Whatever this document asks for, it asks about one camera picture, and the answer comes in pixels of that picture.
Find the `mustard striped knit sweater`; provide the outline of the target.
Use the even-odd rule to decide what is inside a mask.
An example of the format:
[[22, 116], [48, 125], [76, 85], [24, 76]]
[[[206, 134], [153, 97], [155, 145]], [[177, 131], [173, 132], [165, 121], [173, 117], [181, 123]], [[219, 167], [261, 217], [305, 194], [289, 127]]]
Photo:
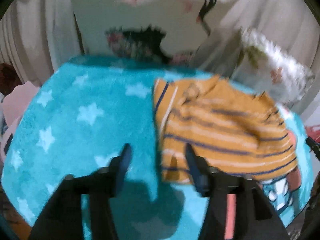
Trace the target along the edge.
[[186, 144], [235, 176], [301, 180], [293, 134], [268, 94], [246, 94], [219, 76], [157, 79], [153, 106], [164, 180], [189, 183]]

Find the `white floral leaf pillow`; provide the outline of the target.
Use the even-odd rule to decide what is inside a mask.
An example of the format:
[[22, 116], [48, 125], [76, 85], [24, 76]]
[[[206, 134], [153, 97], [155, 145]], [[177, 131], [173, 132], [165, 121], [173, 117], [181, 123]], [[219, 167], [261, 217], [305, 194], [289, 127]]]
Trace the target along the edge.
[[310, 89], [315, 75], [253, 28], [241, 32], [240, 54], [231, 79], [292, 106]]

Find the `beige curtain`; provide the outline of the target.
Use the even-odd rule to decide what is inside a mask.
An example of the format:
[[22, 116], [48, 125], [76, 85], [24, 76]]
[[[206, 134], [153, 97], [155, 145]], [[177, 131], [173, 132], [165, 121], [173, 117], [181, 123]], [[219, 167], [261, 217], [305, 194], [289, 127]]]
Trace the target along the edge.
[[[1, 62], [21, 81], [43, 83], [81, 51], [71, 0], [1, 0]], [[304, 0], [239, 0], [223, 24], [253, 26], [313, 67], [319, 19]]]

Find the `dark red plush toy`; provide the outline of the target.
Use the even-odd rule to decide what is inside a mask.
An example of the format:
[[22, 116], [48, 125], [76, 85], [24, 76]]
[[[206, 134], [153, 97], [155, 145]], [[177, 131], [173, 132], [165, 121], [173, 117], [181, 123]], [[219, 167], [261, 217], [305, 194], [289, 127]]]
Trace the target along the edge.
[[6, 63], [1, 63], [0, 92], [4, 96], [7, 96], [15, 89], [15, 87], [21, 84], [21, 80], [18, 77], [16, 71], [14, 70], [14, 67]]

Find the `turquoise cartoon fleece blanket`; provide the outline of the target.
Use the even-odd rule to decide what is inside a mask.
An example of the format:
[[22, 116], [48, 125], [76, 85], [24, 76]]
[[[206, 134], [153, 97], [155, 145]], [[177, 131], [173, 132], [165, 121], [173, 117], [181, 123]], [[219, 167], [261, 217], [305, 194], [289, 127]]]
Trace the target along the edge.
[[166, 81], [210, 78], [114, 57], [81, 56], [64, 63], [25, 111], [7, 153], [2, 186], [34, 225], [67, 174], [109, 164], [125, 143], [133, 158], [120, 196], [111, 201], [120, 239], [197, 239], [207, 200], [190, 185], [161, 181], [152, 89]]

